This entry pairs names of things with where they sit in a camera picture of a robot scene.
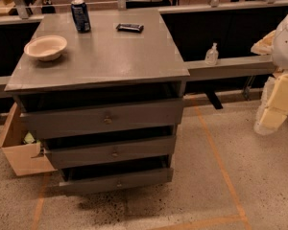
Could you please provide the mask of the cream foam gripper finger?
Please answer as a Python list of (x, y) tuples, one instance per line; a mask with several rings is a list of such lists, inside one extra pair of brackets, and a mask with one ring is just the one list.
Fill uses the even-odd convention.
[(288, 72), (268, 77), (258, 107), (254, 131), (260, 135), (276, 132), (288, 117)]

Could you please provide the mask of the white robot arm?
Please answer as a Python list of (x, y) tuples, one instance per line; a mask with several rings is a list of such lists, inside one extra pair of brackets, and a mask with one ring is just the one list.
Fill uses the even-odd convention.
[(256, 113), (254, 131), (268, 135), (276, 132), (288, 117), (288, 14), (274, 31), (252, 46), (251, 52), (271, 55), (273, 64), (283, 70), (279, 77), (268, 77)]

